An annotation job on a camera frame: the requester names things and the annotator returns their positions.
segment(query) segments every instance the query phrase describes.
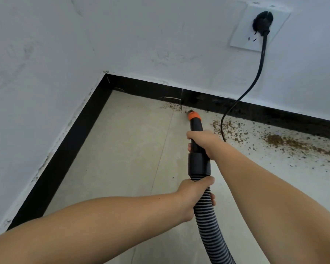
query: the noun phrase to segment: vacuum hose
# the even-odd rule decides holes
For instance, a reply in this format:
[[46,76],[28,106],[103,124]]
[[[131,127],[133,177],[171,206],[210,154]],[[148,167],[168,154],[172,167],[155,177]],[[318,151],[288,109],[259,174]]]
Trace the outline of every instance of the vacuum hose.
[[[188,119],[191,131],[203,131],[202,120],[197,112],[189,111]],[[205,150],[198,146],[194,140],[192,140],[192,150],[188,155],[188,175],[195,182],[211,175],[210,159]],[[216,220],[214,207],[211,203],[210,187],[207,188],[194,206],[194,214],[202,242],[211,263],[235,264]]]

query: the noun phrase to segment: wall plate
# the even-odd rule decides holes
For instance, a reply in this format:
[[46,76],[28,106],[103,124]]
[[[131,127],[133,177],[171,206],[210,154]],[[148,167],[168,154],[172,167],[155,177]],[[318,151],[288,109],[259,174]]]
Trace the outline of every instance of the wall plate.
[[290,12],[275,5],[263,6],[259,3],[253,3],[247,5],[240,24],[231,39],[230,46],[261,51],[263,37],[259,33],[255,33],[252,24],[255,17],[264,11],[271,12],[274,17],[268,35],[267,46],[272,42],[286,19],[290,16]]

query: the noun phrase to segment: orange nozzle tip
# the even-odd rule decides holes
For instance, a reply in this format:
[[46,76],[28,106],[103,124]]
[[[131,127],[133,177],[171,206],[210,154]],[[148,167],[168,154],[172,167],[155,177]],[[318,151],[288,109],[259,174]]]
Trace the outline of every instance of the orange nozzle tip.
[[202,120],[202,119],[201,119],[201,116],[200,116],[197,112],[195,112],[195,111],[190,111],[190,112],[188,113],[188,120],[191,120],[191,119],[194,119],[194,118],[199,118],[200,120]]

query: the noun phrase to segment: person's left hand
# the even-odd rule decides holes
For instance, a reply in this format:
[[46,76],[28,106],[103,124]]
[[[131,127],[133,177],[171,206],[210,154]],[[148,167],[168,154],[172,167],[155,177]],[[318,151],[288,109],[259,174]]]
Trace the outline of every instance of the person's left hand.
[[[193,207],[202,197],[204,191],[215,182],[215,178],[211,176],[204,177],[203,179],[194,182],[191,179],[185,179],[181,182],[176,194],[180,197],[180,202],[183,205],[184,220],[190,221],[193,219]],[[215,195],[210,193],[211,203],[216,205]]]

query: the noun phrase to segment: hand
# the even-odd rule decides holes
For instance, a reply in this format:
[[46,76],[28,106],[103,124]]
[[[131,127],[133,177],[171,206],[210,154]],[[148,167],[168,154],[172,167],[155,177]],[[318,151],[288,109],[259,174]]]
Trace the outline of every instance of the hand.
[[[183,205],[183,217],[184,221],[190,221],[193,219],[194,210],[193,207],[202,197],[204,191],[215,182],[215,178],[207,176],[197,182],[191,179],[185,179],[181,182],[178,190],[175,194],[178,195],[180,203]],[[213,206],[216,205],[215,195],[210,193],[211,203]]]
[[[216,145],[226,144],[218,136],[208,130],[202,132],[189,131],[187,132],[187,139],[193,139],[206,151],[208,157],[211,160],[215,160],[213,154],[214,147]],[[191,143],[188,144],[188,150],[191,152]]]

